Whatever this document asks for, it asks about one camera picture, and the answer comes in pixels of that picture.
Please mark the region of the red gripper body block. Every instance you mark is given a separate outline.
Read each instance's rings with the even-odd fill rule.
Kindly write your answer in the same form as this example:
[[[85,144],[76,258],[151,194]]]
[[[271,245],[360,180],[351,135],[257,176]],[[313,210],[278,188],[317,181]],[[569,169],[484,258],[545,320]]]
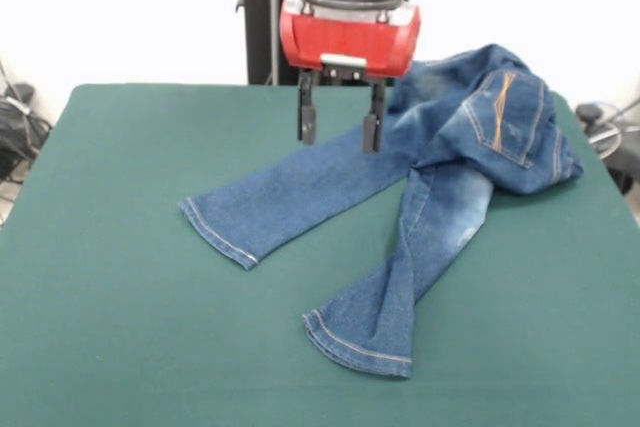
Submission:
[[[279,20],[280,42],[290,65],[359,70],[373,78],[397,78],[408,71],[420,27],[420,9],[408,2],[379,11],[283,0]]]

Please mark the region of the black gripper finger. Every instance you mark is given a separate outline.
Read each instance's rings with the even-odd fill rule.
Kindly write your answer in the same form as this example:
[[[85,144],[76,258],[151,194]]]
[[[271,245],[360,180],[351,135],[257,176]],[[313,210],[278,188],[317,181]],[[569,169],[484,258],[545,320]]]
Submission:
[[[370,85],[371,102],[369,112],[363,119],[362,147],[364,153],[377,153],[381,146],[386,85],[384,79],[373,80]]]
[[[316,138],[316,107],[312,93],[316,72],[302,69],[298,83],[298,140],[314,143]]]

